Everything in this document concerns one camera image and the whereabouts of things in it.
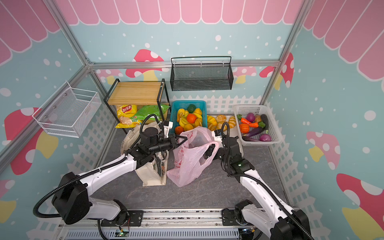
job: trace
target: white picket fence illustration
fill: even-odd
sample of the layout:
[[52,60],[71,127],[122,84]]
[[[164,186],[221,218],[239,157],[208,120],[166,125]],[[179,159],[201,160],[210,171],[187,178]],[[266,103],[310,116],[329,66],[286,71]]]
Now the white picket fence illustration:
[[173,96],[173,98],[170,99],[171,103],[176,100],[204,100],[207,103],[207,112],[208,113],[228,113],[233,112],[232,106],[237,104],[260,104],[262,97],[258,96],[257,98],[254,98],[253,96],[250,96],[247,98],[246,96],[243,96],[239,98],[238,96],[235,96],[234,98],[231,98],[231,96],[227,96],[226,98],[223,98],[223,96],[220,95],[220,97],[207,97],[206,95],[204,97],[199,97],[197,95],[195,98],[192,98],[191,95],[188,97],[181,96],[180,98],[177,98],[176,96]]
[[[270,103],[266,103],[267,107],[273,113],[273,108],[270,107]],[[289,143],[285,142],[285,135],[283,135],[283,141],[279,144],[272,146],[272,152],[276,159],[277,171],[282,176],[282,184],[288,187],[287,194],[290,202],[294,207],[299,207],[303,210],[310,221],[311,234],[315,239],[320,240],[324,237],[329,240],[328,235],[330,230],[324,227],[321,223],[321,212],[316,211],[314,207],[315,198],[308,194],[308,184],[305,184],[302,180],[304,173],[297,170],[298,162],[293,159],[293,152],[289,151]]]
[[[96,116],[96,121],[91,122],[92,129],[87,128],[88,137],[83,137],[83,145],[78,145],[79,153],[73,154],[74,161],[68,163],[68,172],[79,174],[93,169],[101,149],[106,141],[109,131],[116,123],[111,112],[102,104],[99,108],[99,116]],[[44,202],[48,206],[45,214],[56,214],[57,211],[53,208],[51,198]],[[39,223],[35,229],[26,232],[30,240],[35,239],[52,239],[60,218],[37,218]]]

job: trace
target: wooden shelf top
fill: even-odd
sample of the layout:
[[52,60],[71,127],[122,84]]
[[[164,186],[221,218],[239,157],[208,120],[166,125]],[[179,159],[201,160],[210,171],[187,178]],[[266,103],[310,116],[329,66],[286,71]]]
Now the wooden shelf top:
[[157,105],[160,86],[161,82],[119,82],[108,104]]

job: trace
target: teal basket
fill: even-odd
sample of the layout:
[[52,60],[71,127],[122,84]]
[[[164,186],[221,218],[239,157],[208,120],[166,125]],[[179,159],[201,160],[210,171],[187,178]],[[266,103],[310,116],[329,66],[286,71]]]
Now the teal basket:
[[170,121],[173,122],[173,127],[169,131],[169,134],[175,133],[175,128],[177,126],[180,126],[179,123],[177,122],[177,111],[180,108],[187,109],[190,104],[193,104],[196,106],[196,108],[200,108],[202,113],[201,116],[203,117],[203,127],[208,127],[208,122],[207,122],[207,103],[201,100],[179,100],[179,101],[174,101],[172,103],[172,112],[170,115]]

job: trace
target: pink wall panel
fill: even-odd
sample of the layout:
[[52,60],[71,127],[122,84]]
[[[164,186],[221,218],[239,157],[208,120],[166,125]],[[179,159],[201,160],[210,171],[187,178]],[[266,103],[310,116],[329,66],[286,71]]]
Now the pink wall panel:
[[223,0],[202,0],[201,17],[205,23],[217,23],[221,19]]
[[324,41],[328,47],[336,49],[340,46],[370,1],[371,0],[347,0],[347,2],[345,2],[325,36]]
[[69,0],[56,0],[56,2],[67,22],[70,25],[77,25],[79,23],[79,19],[77,18]]
[[284,19],[283,19],[284,23],[293,24],[302,2],[303,2],[303,0],[290,0],[289,1],[287,10],[285,11],[285,14],[284,14]]
[[179,0],[159,0],[161,19],[165,23],[178,23],[180,21]]
[[136,0],[115,0],[115,2],[123,22],[127,24],[137,24],[140,22]]
[[70,0],[80,21],[84,24],[98,24],[99,17],[91,0]]
[[9,48],[0,41],[0,66],[12,57]]
[[372,80],[384,78],[382,67],[384,55],[384,34],[371,46],[359,62],[359,70]]
[[384,30],[384,1],[373,0],[340,47],[348,62],[357,61]]
[[113,0],[93,0],[99,18],[106,24],[118,24],[119,14]]
[[308,16],[304,22],[304,27],[306,29],[311,29],[313,25],[316,23],[317,18],[320,15],[321,10],[324,7],[324,4],[327,0],[315,0],[315,2],[312,5],[312,8],[310,12],[308,13]]
[[224,0],[223,22],[238,23],[243,14],[244,0]]
[[243,11],[244,23],[258,23],[262,19],[266,0],[247,0]]
[[138,1],[141,20],[144,23],[158,23],[160,21],[159,4],[157,0]]
[[268,0],[266,3],[263,21],[267,24],[276,24],[283,18],[289,0]]
[[22,52],[31,47],[31,40],[0,4],[0,38],[13,50]]
[[48,36],[45,27],[25,0],[2,0],[2,3],[30,38],[42,41]]
[[200,21],[201,1],[180,0],[181,18],[185,23],[198,23]]
[[322,38],[325,36],[344,2],[345,0],[327,1],[313,28],[313,34],[317,38]]
[[48,31],[55,33],[60,30],[59,25],[57,25],[43,0],[27,0],[27,2]]

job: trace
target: white plastic basket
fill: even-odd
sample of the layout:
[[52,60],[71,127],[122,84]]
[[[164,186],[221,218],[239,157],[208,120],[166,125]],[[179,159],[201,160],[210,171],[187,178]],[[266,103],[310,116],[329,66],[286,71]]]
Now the white plastic basket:
[[63,86],[65,84],[69,87],[42,111],[49,98],[32,117],[48,134],[80,137],[99,109],[101,100],[98,92],[72,88],[68,82]]
[[[235,113],[235,116],[237,114],[241,114],[241,116],[243,118],[245,118],[248,113],[253,113],[255,115],[265,114],[267,116],[267,118],[268,118],[268,123],[269,123],[268,134],[272,138],[271,142],[248,142],[248,141],[244,141],[242,139],[241,132],[240,132],[240,127],[239,127],[239,124],[241,124],[241,122],[239,120],[237,121],[236,127],[237,127],[237,130],[238,130],[238,136],[239,136],[239,138],[241,140],[241,144],[243,146],[248,146],[248,147],[250,147],[250,146],[268,147],[268,146],[270,146],[272,144],[280,143],[283,140],[283,136],[281,135],[281,132],[279,131],[279,127],[277,126],[276,121],[273,118],[273,115],[272,115],[271,111],[266,106],[264,106],[264,105],[256,105],[256,104],[243,104],[243,105],[234,105],[232,107],[232,109],[233,109],[233,111]],[[262,132],[261,134],[254,135],[251,138],[258,140],[260,138],[260,136],[262,134],[264,134],[264,133],[265,133],[265,131]]]

